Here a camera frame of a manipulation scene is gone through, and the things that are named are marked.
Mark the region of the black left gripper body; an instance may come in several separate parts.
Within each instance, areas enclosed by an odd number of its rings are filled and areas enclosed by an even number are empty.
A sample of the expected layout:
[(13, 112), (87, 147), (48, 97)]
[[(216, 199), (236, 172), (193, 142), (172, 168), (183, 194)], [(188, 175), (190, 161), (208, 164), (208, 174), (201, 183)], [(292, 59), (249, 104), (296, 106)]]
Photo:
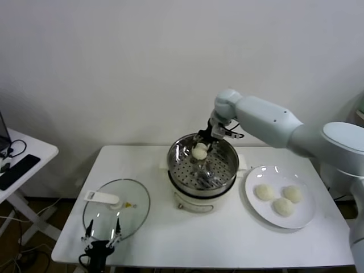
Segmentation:
[(106, 260), (114, 252), (114, 247), (108, 241), (94, 241), (85, 248), (89, 258), (87, 271), (91, 273), (105, 272)]

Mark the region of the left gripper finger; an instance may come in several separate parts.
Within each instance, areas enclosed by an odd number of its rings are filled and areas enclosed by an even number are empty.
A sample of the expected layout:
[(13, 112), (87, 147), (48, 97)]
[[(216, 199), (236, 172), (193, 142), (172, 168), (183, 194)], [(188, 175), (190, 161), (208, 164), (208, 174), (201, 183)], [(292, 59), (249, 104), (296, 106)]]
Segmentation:
[(115, 247), (118, 243), (120, 243), (121, 238), (122, 238), (121, 225), (120, 225), (119, 218), (117, 218), (116, 226), (111, 231), (111, 239), (107, 243), (106, 247)]
[(90, 224), (87, 226), (85, 230), (85, 235), (81, 237), (81, 242), (83, 243), (85, 249), (90, 246), (90, 239), (92, 237), (92, 227), (93, 227), (93, 220), (90, 221)]

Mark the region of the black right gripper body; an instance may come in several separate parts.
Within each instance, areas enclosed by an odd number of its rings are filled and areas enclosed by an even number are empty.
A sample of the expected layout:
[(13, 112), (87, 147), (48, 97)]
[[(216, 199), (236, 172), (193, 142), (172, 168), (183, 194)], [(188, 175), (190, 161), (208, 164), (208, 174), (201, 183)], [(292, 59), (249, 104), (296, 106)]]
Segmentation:
[(207, 128), (199, 130), (198, 135), (204, 142), (219, 141), (221, 139), (220, 129), (218, 120), (209, 118)]

